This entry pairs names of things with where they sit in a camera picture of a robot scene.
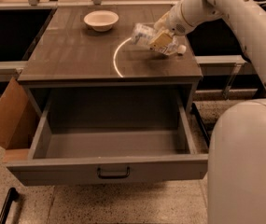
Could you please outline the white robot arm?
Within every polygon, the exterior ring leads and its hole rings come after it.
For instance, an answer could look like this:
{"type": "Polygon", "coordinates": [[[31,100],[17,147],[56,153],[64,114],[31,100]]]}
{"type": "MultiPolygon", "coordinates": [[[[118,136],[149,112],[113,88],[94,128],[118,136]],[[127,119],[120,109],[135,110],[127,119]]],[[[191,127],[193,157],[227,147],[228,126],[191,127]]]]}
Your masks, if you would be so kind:
{"type": "MultiPolygon", "coordinates": [[[[223,19],[266,90],[266,11],[254,0],[181,0],[155,24],[164,35],[185,35],[223,19]]],[[[241,102],[217,120],[208,154],[208,224],[266,224],[266,97],[241,102]]]]}

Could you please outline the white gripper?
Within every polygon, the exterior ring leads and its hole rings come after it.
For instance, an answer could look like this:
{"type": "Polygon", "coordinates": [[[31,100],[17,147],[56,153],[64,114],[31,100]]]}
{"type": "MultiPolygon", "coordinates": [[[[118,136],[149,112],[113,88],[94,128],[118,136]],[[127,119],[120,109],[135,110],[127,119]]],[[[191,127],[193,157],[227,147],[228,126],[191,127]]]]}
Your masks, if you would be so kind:
{"type": "Polygon", "coordinates": [[[172,43],[174,34],[182,36],[194,30],[187,22],[183,8],[184,2],[178,2],[154,23],[154,29],[158,32],[149,41],[151,48],[166,49],[172,43]]]}

